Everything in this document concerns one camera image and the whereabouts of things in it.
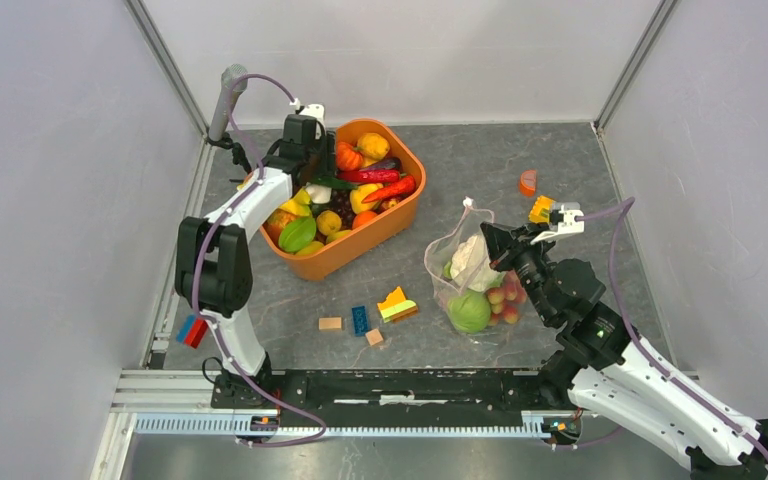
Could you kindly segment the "green toy cabbage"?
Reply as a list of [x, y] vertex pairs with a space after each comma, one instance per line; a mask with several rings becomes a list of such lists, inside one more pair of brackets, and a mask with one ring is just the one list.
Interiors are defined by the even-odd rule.
[[491, 305], [485, 295], [473, 290], [452, 298], [446, 310], [453, 327], [467, 334], [484, 330], [492, 315]]

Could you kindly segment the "orange toy pumpkin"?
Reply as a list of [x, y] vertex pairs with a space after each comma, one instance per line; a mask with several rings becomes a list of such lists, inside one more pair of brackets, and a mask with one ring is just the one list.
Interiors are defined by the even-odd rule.
[[338, 141], [335, 147], [335, 162], [341, 172], [356, 171], [362, 168], [364, 155], [351, 143]]

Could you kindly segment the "yellow toy waffle block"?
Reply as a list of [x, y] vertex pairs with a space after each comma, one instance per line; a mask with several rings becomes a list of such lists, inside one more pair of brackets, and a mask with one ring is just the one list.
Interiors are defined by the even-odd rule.
[[545, 195], [538, 196], [528, 214], [528, 220], [536, 224], [549, 224], [555, 201]]

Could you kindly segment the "grey microphone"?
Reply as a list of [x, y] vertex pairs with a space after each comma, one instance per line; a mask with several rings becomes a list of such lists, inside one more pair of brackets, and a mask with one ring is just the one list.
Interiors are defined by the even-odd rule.
[[223, 71], [220, 77], [221, 89], [219, 98], [207, 130], [207, 138], [210, 141], [219, 142], [224, 137], [229, 125], [229, 115], [240, 95], [248, 86], [248, 81], [242, 80], [242, 77], [247, 73], [247, 69], [238, 63], [228, 66]]

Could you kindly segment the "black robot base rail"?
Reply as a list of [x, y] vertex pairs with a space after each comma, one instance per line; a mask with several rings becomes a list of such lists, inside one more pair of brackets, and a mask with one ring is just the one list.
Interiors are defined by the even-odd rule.
[[284, 428], [514, 427], [522, 413], [577, 417], [538, 374], [511, 368], [274, 370], [250, 386], [227, 370], [208, 379], [216, 409], [277, 411]]

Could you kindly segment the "clear zip top bag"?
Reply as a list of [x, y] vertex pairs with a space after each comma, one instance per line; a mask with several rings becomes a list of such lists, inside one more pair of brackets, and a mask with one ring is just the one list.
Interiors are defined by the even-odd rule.
[[453, 230], [432, 241], [424, 252], [434, 299], [462, 334], [481, 334], [499, 324], [515, 325], [524, 316], [527, 295], [515, 273], [498, 272], [490, 266], [481, 224], [494, 219], [493, 211], [466, 197]]

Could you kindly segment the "yellow toy lemon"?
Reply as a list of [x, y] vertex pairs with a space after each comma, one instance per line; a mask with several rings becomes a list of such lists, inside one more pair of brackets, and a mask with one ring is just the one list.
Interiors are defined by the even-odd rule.
[[342, 230], [342, 218], [332, 210], [325, 210], [316, 217], [316, 226], [320, 234], [328, 237]]

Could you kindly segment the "purple toy eggplant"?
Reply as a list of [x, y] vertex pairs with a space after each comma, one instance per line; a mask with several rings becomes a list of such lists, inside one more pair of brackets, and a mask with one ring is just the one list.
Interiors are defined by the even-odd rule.
[[401, 172], [402, 163], [397, 157], [386, 157], [364, 168], [364, 171], [394, 170]]

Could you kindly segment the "orange green layered toy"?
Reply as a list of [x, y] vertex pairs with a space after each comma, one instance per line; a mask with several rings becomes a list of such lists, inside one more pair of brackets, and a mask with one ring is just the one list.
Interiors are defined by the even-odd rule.
[[384, 323], [398, 322], [419, 311], [417, 303], [407, 298], [401, 286], [387, 294], [377, 309]]

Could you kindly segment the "red toy chili pepper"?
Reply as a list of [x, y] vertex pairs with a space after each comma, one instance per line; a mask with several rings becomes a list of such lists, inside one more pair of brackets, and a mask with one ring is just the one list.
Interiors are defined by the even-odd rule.
[[398, 170], [355, 170], [340, 172], [337, 177], [340, 180], [356, 183], [393, 183], [402, 178], [402, 173]]

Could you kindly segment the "white toy cauliflower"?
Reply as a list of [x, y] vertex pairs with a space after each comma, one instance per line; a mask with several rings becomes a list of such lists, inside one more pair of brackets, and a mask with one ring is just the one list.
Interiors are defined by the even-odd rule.
[[451, 281], [459, 289], [483, 293], [501, 282], [502, 273], [490, 268], [482, 234], [474, 234], [461, 242], [450, 261]]

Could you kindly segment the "orange plastic tub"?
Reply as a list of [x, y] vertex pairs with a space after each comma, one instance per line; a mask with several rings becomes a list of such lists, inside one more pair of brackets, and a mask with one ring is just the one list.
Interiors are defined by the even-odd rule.
[[267, 229], [260, 228], [258, 236], [264, 239], [267, 246], [301, 279], [324, 280], [329, 274], [409, 228], [416, 217], [420, 197], [427, 183], [424, 165], [389, 126], [375, 119], [351, 120], [337, 128], [336, 137], [339, 141], [354, 143], [365, 133], [377, 133], [389, 141], [392, 153], [402, 161], [406, 172], [415, 178], [417, 187], [411, 195], [373, 219], [371, 223], [311, 255], [296, 256], [282, 251]]

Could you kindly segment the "red lychee bunch toy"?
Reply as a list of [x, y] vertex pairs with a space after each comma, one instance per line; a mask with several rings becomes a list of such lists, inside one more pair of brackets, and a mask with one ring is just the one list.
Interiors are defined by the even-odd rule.
[[489, 326], [518, 323], [528, 301], [527, 293], [514, 271], [504, 273], [501, 282], [488, 289], [485, 297], [491, 309]]

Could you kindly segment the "tan wooden block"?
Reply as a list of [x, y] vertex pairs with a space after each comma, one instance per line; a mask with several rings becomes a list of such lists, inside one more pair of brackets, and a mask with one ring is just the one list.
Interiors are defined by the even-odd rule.
[[340, 331], [343, 329], [343, 319], [341, 317], [321, 317], [318, 319], [318, 329], [320, 331]]

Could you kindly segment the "orange toy carrot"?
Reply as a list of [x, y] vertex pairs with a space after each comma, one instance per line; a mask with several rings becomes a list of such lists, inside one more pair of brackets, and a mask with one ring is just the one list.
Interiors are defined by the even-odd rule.
[[409, 195], [415, 191], [416, 187], [417, 184], [415, 178], [412, 175], [406, 175], [398, 181], [384, 186], [377, 192], [369, 195], [365, 201], [384, 201], [400, 195]]

